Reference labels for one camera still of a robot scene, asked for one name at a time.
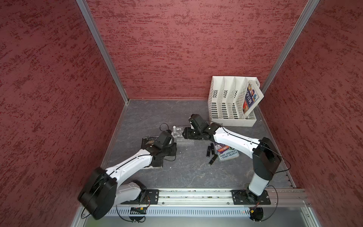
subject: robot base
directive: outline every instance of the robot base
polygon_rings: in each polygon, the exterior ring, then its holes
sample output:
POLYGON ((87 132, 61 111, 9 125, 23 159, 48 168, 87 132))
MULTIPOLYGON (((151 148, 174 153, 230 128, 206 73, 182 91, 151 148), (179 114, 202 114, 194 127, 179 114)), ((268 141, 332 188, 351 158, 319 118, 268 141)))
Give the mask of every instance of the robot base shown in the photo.
POLYGON ((246 189, 231 190, 234 205, 271 205, 271 201, 264 190, 260 196, 255 196, 246 189))
POLYGON ((138 201, 138 200, 131 200, 131 201, 123 202, 121 204, 145 204, 145 205, 149 205, 149 203, 157 204, 158 200, 159 200, 159 190, 158 189, 146 189, 145 196, 148 196, 150 198, 150 202, 148 201, 148 199, 145 199, 145 200, 143 200, 142 203, 140 203, 140 201, 138 201))

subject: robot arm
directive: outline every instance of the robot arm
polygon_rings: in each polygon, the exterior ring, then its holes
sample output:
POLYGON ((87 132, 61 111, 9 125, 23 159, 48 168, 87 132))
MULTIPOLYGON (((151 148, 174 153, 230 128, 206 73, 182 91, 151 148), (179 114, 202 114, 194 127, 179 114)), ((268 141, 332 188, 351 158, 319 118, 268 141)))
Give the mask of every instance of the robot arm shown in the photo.
POLYGON ((121 184, 140 169, 150 165, 155 157, 163 158, 171 146, 175 146, 174 138, 164 131, 153 145, 139 150, 127 160, 105 170, 96 168, 78 195, 78 201, 96 220, 102 218, 114 204, 128 200, 142 203, 146 187, 141 182, 121 184))
POLYGON ((245 200, 250 204, 256 204, 281 162, 273 143, 265 137, 258 140, 234 133, 216 123, 209 125, 198 114, 191 115, 189 122, 193 128, 184 129, 185 139, 222 143, 239 150, 253 160, 254 175, 245 193, 245 200))

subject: black mounting plate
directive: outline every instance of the black mounting plate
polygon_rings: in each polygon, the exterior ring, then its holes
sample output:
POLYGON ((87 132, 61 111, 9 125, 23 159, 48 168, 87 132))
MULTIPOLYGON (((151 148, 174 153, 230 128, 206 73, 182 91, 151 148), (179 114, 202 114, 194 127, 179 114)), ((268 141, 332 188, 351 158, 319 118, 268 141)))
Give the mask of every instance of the black mounting plate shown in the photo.
POLYGON ((149 203, 150 203, 150 204, 155 205, 158 203, 158 200, 159 200, 159 190, 158 189, 146 189, 145 196, 148 196, 150 198, 150 202, 146 198, 146 200, 144 200, 144 202, 142 202, 142 203, 132 200, 132 201, 123 202, 122 204, 149 205, 149 203))
MULTIPOLYGON (((242 190, 231 190, 232 193, 232 198, 233 198, 233 204, 234 205, 255 205, 255 204, 251 204, 249 203, 246 199, 238 199, 236 194, 244 194, 246 192, 245 189, 242 190)), ((267 191, 264 190, 261 194, 261 199, 260 199, 260 205, 271 205, 271 201, 268 197, 267 191)))

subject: gray mat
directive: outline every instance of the gray mat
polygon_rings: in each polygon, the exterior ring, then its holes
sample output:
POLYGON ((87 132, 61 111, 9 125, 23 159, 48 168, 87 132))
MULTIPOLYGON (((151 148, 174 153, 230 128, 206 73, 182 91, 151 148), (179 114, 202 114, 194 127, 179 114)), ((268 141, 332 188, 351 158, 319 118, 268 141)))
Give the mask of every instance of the gray mat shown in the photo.
MULTIPOLYGON (((134 155, 141 146, 142 137, 159 135, 161 123, 188 125, 191 114, 199 114, 208 120, 207 101, 139 101, 131 100, 127 113, 117 136, 108 167, 116 165, 134 155)), ((268 137, 260 116, 253 127, 226 127, 239 134, 252 137, 268 137)), ((174 162, 164 162, 161 169, 140 170, 125 183, 139 180, 149 188, 152 187, 246 187, 253 175, 252 159, 240 153, 235 159, 213 165, 206 157, 208 141, 195 141, 192 145, 177 145, 174 162)), ((271 181, 275 187, 290 187, 285 173, 276 174, 271 181)))

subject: wire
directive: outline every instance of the wire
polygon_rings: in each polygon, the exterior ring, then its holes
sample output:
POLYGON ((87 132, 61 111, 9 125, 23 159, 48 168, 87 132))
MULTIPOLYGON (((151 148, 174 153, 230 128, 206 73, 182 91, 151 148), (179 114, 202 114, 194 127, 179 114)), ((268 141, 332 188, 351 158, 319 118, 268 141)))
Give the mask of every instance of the wire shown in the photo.
POLYGON ((118 212, 117 205, 116 205, 116 211, 117 211, 118 216, 119 216, 122 220, 127 221, 127 222, 133 222, 133 221, 129 221, 129 220, 123 219, 123 218, 121 217, 120 213, 118 212))
POLYGON ((173 162, 173 161, 175 161, 176 160, 176 155, 175 155, 175 158, 174 158, 174 160, 167 160, 167 159, 165 159, 165 158, 163 158, 165 161, 169 161, 169 162, 173 162))
POLYGON ((253 209, 253 210, 255 210, 259 204, 260 204, 260 202, 258 202, 258 203, 256 204, 256 206, 252 207, 252 209, 253 209))
POLYGON ((265 218, 264 220, 261 220, 260 222, 266 221, 267 219, 271 218, 271 216, 275 213, 276 208, 277 208, 277 205, 278 205, 278 194, 277 194, 277 190, 276 190, 276 189, 275 189, 275 187, 274 187, 274 186, 272 186, 272 185, 268 185, 268 186, 266 186, 266 187, 269 187, 269 186, 273 187, 273 189, 275 190, 275 192, 276 192, 276 197, 277 197, 277 202, 276 202, 276 206, 275 206, 275 209, 273 210, 272 214, 271 214, 270 216, 268 216, 268 218, 265 218))
POLYGON ((286 171, 288 171, 288 170, 290 170, 290 169, 291 169, 291 163, 290 163, 290 162, 289 162, 286 158, 282 157, 279 153, 274 152, 274 151, 273 151, 273 150, 271 150, 270 148, 265 147, 265 146, 263 146, 263 145, 261 145, 261 144, 258 144, 258 143, 252 142, 252 141, 250 141, 250 140, 248 140, 248 139, 245 139, 245 138, 242 138, 242 137, 236 136, 236 135, 234 135, 234 134, 231 134, 231 133, 229 133, 229 132, 227 132, 227 131, 226 131, 226 129, 223 127, 223 125, 222 125, 222 124, 220 124, 220 123, 216 123, 216 124, 221 125, 221 126, 222 126, 222 129, 223 129, 223 130, 224 130, 227 134, 229 134, 229 135, 235 136, 235 137, 240 138, 240 139, 244 139, 244 140, 246 140, 246 141, 248 141, 248 142, 250 142, 250 143, 254 143, 254 144, 260 145, 261 147, 264 147, 264 148, 266 148, 266 149, 269 149, 269 150, 270 150, 270 151, 272 151, 273 153, 275 153, 275 154, 277 154, 278 156, 280 156, 280 157, 282 158, 282 160, 283 160, 283 161, 286 161, 286 162, 289 164, 289 166, 290 166, 290 167, 289 167, 287 170, 278 171, 278 172, 276 172, 276 173, 286 172, 286 171))
POLYGON ((151 199, 150 197, 147 195, 147 197, 149 198, 149 205, 146 207, 146 210, 149 208, 150 204, 151 204, 151 199))
POLYGON ((101 185, 100 186, 98 186, 98 188, 94 191, 94 193, 91 195, 91 198, 90 198, 90 200, 88 200, 88 202, 87 202, 87 204, 84 206, 84 208, 83 208, 83 210, 82 210, 82 213, 81 213, 81 219, 85 219, 86 217, 88 217, 88 216, 90 216, 91 215, 91 213, 89 213, 87 216, 85 216, 84 218, 82 218, 82 215, 83 215, 83 212, 85 211, 85 209, 86 209, 86 206, 88 206, 88 204, 90 203, 90 201, 91 201, 91 199, 92 199, 92 197, 93 197, 93 195, 96 193, 96 191, 99 189, 99 187, 101 187, 101 185))
POLYGON ((166 131, 166 130, 161 130, 161 126, 162 126, 163 124, 167 125, 167 126, 168 126, 168 130, 169 130, 169 125, 168 125, 168 124, 166 124, 166 123, 162 123, 162 124, 159 126, 160 131, 166 131))
MULTIPOLYGON (((122 220, 127 221, 127 222, 134 222, 134 221, 126 220, 126 219, 124 219, 123 217, 121 217, 120 213, 118 212, 117 205, 115 205, 115 206, 116 206, 116 212, 117 212, 118 216, 119 216, 122 220)), ((143 220, 142 222, 140 222, 140 221, 136 221, 136 222, 138 222, 138 223, 143 223, 143 222, 146 220, 146 217, 145 217, 145 216, 143 216, 143 217, 144 217, 144 220, 143 220)))
POLYGON ((149 155, 150 156, 150 154, 142 154, 142 155, 139 155, 139 156, 136 156, 135 158, 133 158, 133 159, 131 159, 131 160, 128 160, 127 162, 125 162, 124 164, 122 164, 122 165, 120 165, 119 167, 117 167, 112 173, 110 173, 109 174, 109 176, 111 176, 111 174, 113 174, 116 170, 118 170, 119 168, 121 168, 122 166, 124 166, 124 165, 126 165, 126 164, 128 164, 129 162, 131 162, 132 160, 134 160, 134 159, 136 159, 136 158, 138 158, 138 157, 141 157, 141 156, 147 156, 147 155, 149 155))

